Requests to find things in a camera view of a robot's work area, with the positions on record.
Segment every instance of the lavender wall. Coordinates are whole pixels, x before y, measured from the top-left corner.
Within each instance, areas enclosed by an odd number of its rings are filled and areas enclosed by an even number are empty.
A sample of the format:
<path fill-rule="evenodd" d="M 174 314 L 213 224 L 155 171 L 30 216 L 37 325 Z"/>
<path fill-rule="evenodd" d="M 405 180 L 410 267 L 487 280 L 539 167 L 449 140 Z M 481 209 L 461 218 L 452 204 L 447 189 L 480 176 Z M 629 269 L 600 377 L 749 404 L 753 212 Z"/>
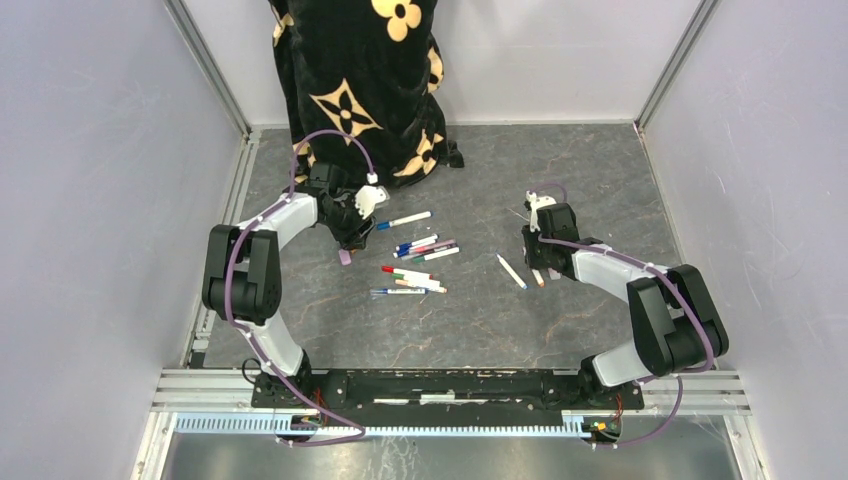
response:
<path fill-rule="evenodd" d="M 268 2 L 185 3 L 247 120 L 287 124 Z M 436 96 L 450 123 L 632 120 L 697 5 L 442 0 L 433 31 L 446 75 Z"/>
<path fill-rule="evenodd" d="M 0 478 L 127 478 L 239 135 L 163 3 L 0 2 Z"/>
<path fill-rule="evenodd" d="M 844 478 L 848 3 L 722 2 L 647 127 L 777 479 Z"/>

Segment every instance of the gray floor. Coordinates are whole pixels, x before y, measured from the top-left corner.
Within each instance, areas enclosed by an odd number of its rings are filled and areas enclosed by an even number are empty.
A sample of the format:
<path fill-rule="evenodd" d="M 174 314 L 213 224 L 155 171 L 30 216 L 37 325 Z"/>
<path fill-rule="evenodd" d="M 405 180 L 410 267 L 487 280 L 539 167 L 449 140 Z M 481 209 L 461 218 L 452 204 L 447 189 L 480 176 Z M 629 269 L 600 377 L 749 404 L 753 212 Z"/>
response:
<path fill-rule="evenodd" d="M 539 288 L 522 263 L 525 190 L 563 182 L 583 236 L 655 263 L 679 261 L 659 191 L 629 125 L 481 126 L 452 129 L 465 169 L 439 167 L 392 192 L 378 211 L 392 219 L 432 210 L 429 220 L 374 232 L 342 267 L 325 227 L 303 232 L 282 252 L 285 318 L 317 368 L 577 367 L 584 357 L 630 337 L 627 307 L 569 280 Z M 262 134 L 244 216 L 273 202 L 285 184 L 286 131 Z M 407 266 L 393 246 L 432 233 L 455 238 L 461 253 L 422 270 L 445 295 L 370 298 L 391 285 L 381 265 Z M 500 252 L 530 285 L 521 290 L 494 256 Z M 252 356 L 222 322 L 205 366 L 238 366 Z"/>
<path fill-rule="evenodd" d="M 656 428 L 626 418 L 627 437 Z M 617 451 L 592 452 L 562 438 L 374 438 L 329 449 L 280 447 L 264 435 L 178 434 L 162 478 L 628 479 L 741 478 L 721 418 L 677 418 L 659 437 Z"/>

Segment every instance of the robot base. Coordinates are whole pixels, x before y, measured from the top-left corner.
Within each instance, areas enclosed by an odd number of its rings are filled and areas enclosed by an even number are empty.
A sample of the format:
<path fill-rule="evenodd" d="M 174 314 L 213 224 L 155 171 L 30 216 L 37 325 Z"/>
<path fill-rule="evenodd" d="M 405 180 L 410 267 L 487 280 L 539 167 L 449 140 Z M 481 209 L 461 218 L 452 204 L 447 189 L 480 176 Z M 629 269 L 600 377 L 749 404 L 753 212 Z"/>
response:
<path fill-rule="evenodd" d="M 327 408 L 378 427 L 487 427 L 562 425 L 563 410 L 615 411 L 645 407 L 642 391 L 622 385 L 591 401 L 581 395 L 575 372 L 555 370 L 317 370 L 309 385 Z M 251 406 L 299 405 L 266 373 L 256 378 Z M 338 425 L 330 421 L 329 425 Z"/>

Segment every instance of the gray marble floor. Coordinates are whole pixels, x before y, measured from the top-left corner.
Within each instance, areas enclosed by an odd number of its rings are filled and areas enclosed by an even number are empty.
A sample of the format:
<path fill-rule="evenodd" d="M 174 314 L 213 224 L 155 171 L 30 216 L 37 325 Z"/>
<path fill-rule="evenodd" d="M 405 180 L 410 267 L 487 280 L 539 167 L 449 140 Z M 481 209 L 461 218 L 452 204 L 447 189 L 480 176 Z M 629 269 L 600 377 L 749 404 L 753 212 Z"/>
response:
<path fill-rule="evenodd" d="M 244 216 L 261 211 L 285 184 L 288 132 L 262 134 Z M 388 220 L 423 210 L 433 217 L 374 232 L 368 248 L 342 267 L 325 227 L 303 232 L 282 252 L 286 322 L 316 368 L 562 367 L 630 337 L 627 306 L 567 279 L 539 288 L 522 263 L 524 191 L 568 187 L 583 236 L 643 260 L 679 261 L 659 191 L 629 125 L 480 126 L 452 129 L 466 168 L 439 167 L 421 183 L 392 192 L 378 211 Z M 393 246 L 438 233 L 458 255 L 426 263 L 447 294 L 371 298 L 391 285 L 381 265 L 407 266 Z M 522 290 L 500 252 L 530 285 Z M 251 356 L 242 337 L 218 321 L 205 366 L 237 366 Z"/>

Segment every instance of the black patterned fabric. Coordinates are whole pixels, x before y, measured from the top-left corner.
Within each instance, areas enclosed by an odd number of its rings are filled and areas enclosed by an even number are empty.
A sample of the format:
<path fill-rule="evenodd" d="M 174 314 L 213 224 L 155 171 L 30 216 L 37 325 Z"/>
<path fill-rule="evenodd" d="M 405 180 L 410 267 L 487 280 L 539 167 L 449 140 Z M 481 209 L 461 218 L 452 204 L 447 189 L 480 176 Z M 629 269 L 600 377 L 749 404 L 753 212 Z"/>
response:
<path fill-rule="evenodd" d="M 433 92 L 444 77 L 430 32 L 437 0 L 270 0 L 274 60 L 292 144 L 335 129 L 365 145 L 380 183 L 399 187 L 438 164 L 462 167 Z M 349 139 L 325 135 L 301 150 L 299 172 L 316 159 L 364 183 L 366 164 Z"/>

